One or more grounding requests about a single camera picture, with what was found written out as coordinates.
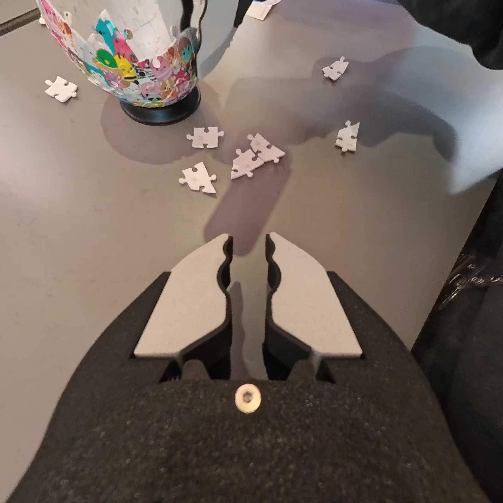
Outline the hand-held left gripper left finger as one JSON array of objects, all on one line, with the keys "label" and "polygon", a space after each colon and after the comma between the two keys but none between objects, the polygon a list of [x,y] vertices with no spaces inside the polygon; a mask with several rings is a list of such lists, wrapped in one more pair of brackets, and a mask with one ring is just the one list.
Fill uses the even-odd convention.
[{"label": "hand-held left gripper left finger", "polygon": [[233,238],[221,234],[169,273],[134,349],[137,359],[202,362],[210,378],[231,374],[232,309],[228,292]]}]

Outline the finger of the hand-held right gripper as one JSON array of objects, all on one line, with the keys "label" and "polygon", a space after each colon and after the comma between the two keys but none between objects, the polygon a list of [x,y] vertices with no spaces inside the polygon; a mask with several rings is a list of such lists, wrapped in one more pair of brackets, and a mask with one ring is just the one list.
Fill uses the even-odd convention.
[{"label": "finger of the hand-held right gripper", "polygon": [[205,1],[181,1],[182,15],[179,22],[179,30],[189,27],[198,28],[201,18],[205,14]]},{"label": "finger of the hand-held right gripper", "polygon": [[234,21],[239,1],[206,1],[200,23],[201,43],[198,50],[198,78],[215,70],[236,32]]}]

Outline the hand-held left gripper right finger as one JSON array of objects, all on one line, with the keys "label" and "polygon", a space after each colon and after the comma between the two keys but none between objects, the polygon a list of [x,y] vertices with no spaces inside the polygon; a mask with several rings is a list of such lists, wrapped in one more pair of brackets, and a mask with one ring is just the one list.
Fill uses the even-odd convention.
[{"label": "hand-held left gripper right finger", "polygon": [[328,363],[363,358],[363,349],[325,267],[276,232],[266,235],[263,361],[267,378],[284,381],[307,364],[315,379],[334,381]]}]

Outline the colourful 3D puzzle ball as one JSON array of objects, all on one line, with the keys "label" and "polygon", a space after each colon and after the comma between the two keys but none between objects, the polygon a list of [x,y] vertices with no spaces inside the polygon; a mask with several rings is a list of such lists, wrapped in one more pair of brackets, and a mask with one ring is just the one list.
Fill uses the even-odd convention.
[{"label": "colourful 3D puzzle ball", "polygon": [[125,104],[161,108],[197,84],[192,1],[36,1],[89,81]]}]

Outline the black ball stand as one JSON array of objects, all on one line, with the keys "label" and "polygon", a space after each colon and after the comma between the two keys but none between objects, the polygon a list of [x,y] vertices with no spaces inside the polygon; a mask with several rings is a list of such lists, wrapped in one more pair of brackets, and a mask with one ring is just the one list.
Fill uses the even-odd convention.
[{"label": "black ball stand", "polygon": [[201,102],[198,85],[183,99],[166,106],[146,108],[120,101],[124,113],[137,123],[149,126],[165,126],[179,123],[193,115]]}]

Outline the joined white puzzle pieces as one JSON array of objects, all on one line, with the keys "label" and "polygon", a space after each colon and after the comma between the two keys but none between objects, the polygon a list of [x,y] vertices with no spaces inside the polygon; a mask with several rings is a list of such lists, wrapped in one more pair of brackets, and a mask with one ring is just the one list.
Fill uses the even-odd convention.
[{"label": "joined white puzzle pieces", "polygon": [[248,134],[247,138],[250,141],[250,147],[252,151],[263,162],[272,161],[274,163],[278,163],[279,160],[286,155],[284,151],[272,145],[266,138],[264,138],[259,133],[256,133],[255,135]]}]

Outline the printed instruction sheet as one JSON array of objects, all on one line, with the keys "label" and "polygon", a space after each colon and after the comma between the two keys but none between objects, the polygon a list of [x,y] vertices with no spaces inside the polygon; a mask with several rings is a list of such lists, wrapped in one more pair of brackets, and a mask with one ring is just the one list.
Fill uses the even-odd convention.
[{"label": "printed instruction sheet", "polygon": [[264,21],[273,6],[281,1],[252,1],[246,15],[259,21]]}]

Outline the person's dark clothing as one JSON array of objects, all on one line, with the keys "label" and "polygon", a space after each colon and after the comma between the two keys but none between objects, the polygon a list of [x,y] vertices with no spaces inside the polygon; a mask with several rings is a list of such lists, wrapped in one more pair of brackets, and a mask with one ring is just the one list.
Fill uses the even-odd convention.
[{"label": "person's dark clothing", "polygon": [[502,170],[412,347],[454,441],[502,502]]}]

